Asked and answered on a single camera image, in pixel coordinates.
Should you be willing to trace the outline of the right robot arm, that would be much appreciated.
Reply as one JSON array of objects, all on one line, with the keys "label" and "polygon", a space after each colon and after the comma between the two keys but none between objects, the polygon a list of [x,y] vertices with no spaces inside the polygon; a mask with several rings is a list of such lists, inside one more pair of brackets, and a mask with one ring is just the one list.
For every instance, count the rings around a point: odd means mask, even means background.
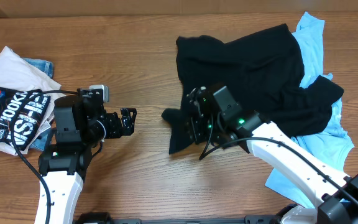
[{"label": "right robot arm", "polygon": [[186,124],[190,139],[206,143],[200,159],[239,146],[281,172],[313,204],[313,208],[293,204],[276,215],[250,216],[246,223],[358,223],[358,174],[351,177],[317,159],[273,121],[243,109],[226,86],[202,86],[186,97],[195,108]]}]

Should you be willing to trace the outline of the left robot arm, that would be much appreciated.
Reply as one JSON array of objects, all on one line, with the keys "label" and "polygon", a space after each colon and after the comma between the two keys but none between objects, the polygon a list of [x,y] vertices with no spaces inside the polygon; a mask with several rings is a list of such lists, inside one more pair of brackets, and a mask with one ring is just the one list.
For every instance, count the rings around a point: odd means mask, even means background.
[{"label": "left robot arm", "polygon": [[133,134],[136,109],[108,113],[108,93],[108,87],[93,85],[55,100],[56,142],[38,161],[42,180],[36,223],[73,223],[87,168],[95,157],[93,148],[102,147],[105,139]]}]

